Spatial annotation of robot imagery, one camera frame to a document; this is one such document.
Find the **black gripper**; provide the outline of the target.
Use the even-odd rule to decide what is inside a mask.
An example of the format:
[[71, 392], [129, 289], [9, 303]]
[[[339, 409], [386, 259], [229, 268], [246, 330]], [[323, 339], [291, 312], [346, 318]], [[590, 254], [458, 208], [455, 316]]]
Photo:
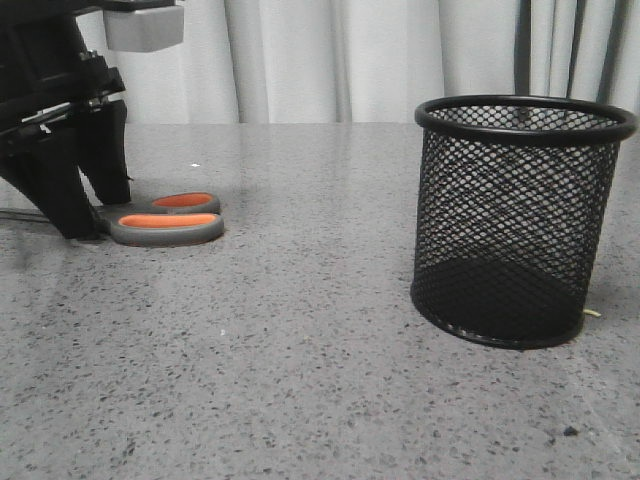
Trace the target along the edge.
[[[1, 3], [1, 177], [66, 239], [95, 239], [98, 227], [81, 177], [105, 205], [131, 201], [123, 100], [88, 108], [124, 90], [117, 69], [90, 52], [76, 18], [114, 1]], [[37, 125], [38, 112], [83, 111]]]

